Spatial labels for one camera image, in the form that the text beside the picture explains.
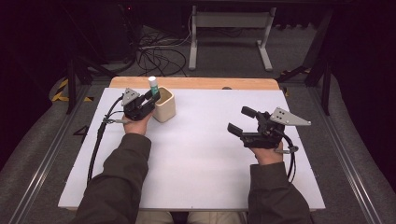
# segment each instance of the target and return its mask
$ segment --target black mount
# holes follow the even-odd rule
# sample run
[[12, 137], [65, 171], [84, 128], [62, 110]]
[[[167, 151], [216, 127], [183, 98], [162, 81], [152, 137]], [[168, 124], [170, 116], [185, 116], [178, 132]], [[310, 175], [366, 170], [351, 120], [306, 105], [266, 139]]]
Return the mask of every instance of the black mount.
[[268, 112], [261, 113], [247, 106], [242, 107], [242, 114], [251, 118], [256, 118], [259, 124], [257, 133], [244, 133], [242, 129], [235, 125], [228, 124], [228, 132], [239, 137], [244, 143], [244, 147], [277, 148], [282, 140], [285, 125], [270, 120]]
[[154, 96], [151, 91], [146, 92], [144, 95], [140, 95], [136, 91], [127, 88], [122, 99], [125, 117], [131, 120], [143, 119], [155, 108], [155, 102], [160, 98], [161, 95], [159, 91]]

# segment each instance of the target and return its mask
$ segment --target white table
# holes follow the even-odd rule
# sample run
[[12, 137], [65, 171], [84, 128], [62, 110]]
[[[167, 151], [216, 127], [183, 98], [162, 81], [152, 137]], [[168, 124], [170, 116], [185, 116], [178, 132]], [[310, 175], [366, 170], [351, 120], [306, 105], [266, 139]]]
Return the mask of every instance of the white table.
[[[168, 89], [176, 97], [177, 114], [165, 123], [155, 119], [148, 123], [147, 137], [152, 141], [152, 148], [140, 208], [247, 211], [249, 165], [257, 161], [236, 136], [227, 132], [227, 125], [231, 122], [244, 132], [256, 132], [257, 121], [241, 114], [242, 106], [270, 113], [277, 106], [289, 110], [283, 92]], [[134, 90], [145, 93], [148, 89]], [[86, 188], [97, 130], [108, 109], [123, 92], [124, 89], [105, 89], [59, 207], [78, 208]], [[118, 110], [122, 110], [120, 105], [114, 109]], [[120, 119], [121, 116], [119, 113], [112, 118]], [[296, 128], [286, 127], [285, 133], [300, 148], [296, 152], [297, 173], [293, 184], [312, 210], [325, 208]], [[120, 124], [107, 125], [93, 176], [102, 172], [104, 160], [118, 146], [122, 136]], [[290, 156], [285, 156], [285, 163], [288, 170]]]

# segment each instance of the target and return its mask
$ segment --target hand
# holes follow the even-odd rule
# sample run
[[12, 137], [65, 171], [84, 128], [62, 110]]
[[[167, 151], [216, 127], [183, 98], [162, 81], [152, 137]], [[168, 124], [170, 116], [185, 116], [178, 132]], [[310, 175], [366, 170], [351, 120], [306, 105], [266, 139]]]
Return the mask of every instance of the hand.
[[128, 123], [123, 124], [125, 133], [138, 133], [138, 134], [145, 135], [146, 130], [148, 128], [149, 119], [152, 117], [153, 113], [154, 113], [154, 111], [151, 111], [151, 113], [149, 113], [143, 119], [138, 120], [138, 121], [128, 119], [124, 115], [122, 117], [122, 119], [129, 121]]
[[[280, 142], [277, 148], [283, 149], [283, 143]], [[274, 148], [267, 149], [253, 147], [250, 150], [256, 155], [259, 165], [269, 165], [283, 161], [283, 153], [275, 152]]]

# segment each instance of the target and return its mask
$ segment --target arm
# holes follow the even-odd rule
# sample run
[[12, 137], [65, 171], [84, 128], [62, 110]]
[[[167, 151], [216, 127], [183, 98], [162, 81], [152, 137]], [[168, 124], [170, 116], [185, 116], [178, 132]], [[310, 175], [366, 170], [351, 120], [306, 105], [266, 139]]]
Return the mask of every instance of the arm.
[[144, 134], [150, 117], [124, 125], [119, 147], [106, 159], [104, 171], [90, 181], [71, 223], [135, 222], [149, 170], [151, 142]]
[[288, 180], [283, 154], [273, 149], [251, 149], [259, 164], [250, 166], [248, 222], [291, 224], [309, 223], [309, 206]]

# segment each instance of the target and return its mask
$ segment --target black wire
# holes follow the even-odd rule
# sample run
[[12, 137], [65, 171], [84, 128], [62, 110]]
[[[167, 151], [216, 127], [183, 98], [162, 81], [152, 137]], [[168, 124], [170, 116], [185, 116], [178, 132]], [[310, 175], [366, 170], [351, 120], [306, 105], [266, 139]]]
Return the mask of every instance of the black wire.
[[312, 213], [309, 214], [309, 217], [310, 217], [310, 219], [311, 219], [311, 223], [312, 223], [312, 224], [315, 224], [315, 221], [314, 221], [314, 219], [312, 218]]
[[155, 43], [157, 43], [165, 38], [168, 38], [168, 37], [170, 37], [170, 35], [166, 35], [161, 32], [158, 32], [158, 31], [153, 31], [148, 34], [144, 34], [140, 38], [140, 43], [141, 43], [142, 47], [149, 47], [149, 46], [152, 46]]
[[[179, 56], [181, 56], [183, 59], [183, 64], [179, 65], [177, 63], [171, 62], [167, 57], [163, 56], [163, 52], [165, 52], [165, 51], [171, 51], [171, 52], [174, 52], [174, 53], [178, 54]], [[153, 67], [148, 68], [148, 66], [146, 65], [146, 60], [151, 65], [153, 65]], [[143, 75], [147, 75], [149, 72], [152, 72], [155, 70], [158, 70], [161, 73], [161, 76], [163, 76], [163, 77], [171, 76], [171, 75], [177, 74], [179, 72], [182, 72], [185, 77], [187, 76], [183, 70], [184, 66], [187, 64], [187, 59], [181, 52], [179, 52], [175, 49], [160, 49], [160, 48], [154, 48], [151, 50], [150, 49], [141, 49], [141, 54], [137, 60], [137, 64], [141, 69], [145, 70], [144, 73], [138, 75], [139, 77], [141, 77]], [[177, 69], [172, 72], [164, 72], [164, 69], [167, 68], [169, 66], [169, 64], [176, 66]]]
[[92, 170], [93, 170], [93, 166], [95, 164], [96, 154], [98, 152], [100, 142], [102, 141], [102, 137], [103, 137], [103, 133], [105, 132], [105, 129], [106, 129], [107, 121], [110, 118], [110, 116], [112, 115], [111, 112], [113, 111], [114, 107], [120, 100], [122, 100], [122, 96], [119, 99], [117, 99], [117, 101], [113, 104], [113, 106], [111, 106], [110, 110], [108, 111], [107, 115], [105, 115], [105, 118], [103, 119], [102, 124], [99, 127], [98, 136], [97, 136], [96, 143], [95, 143], [95, 148], [93, 149], [93, 153], [92, 153], [92, 157], [91, 157], [90, 168], [88, 169], [87, 185], [90, 183], [90, 181], [92, 179]]
[[[285, 138], [286, 142], [289, 145], [289, 148], [293, 148], [294, 147], [293, 143], [291, 142], [291, 139], [287, 135], [285, 135], [284, 133], [282, 133], [281, 131], [278, 131], [278, 130], [275, 130], [275, 132], [280, 134], [280, 135], [282, 135], [283, 138]], [[296, 174], [296, 168], [297, 168], [294, 152], [291, 152], [290, 153], [290, 166], [289, 166], [289, 171], [288, 171], [288, 178], [290, 178], [291, 171], [293, 170], [293, 168], [294, 168], [294, 173], [293, 173], [293, 177], [292, 177], [290, 183], [293, 182], [293, 179], [294, 179], [295, 174]]]

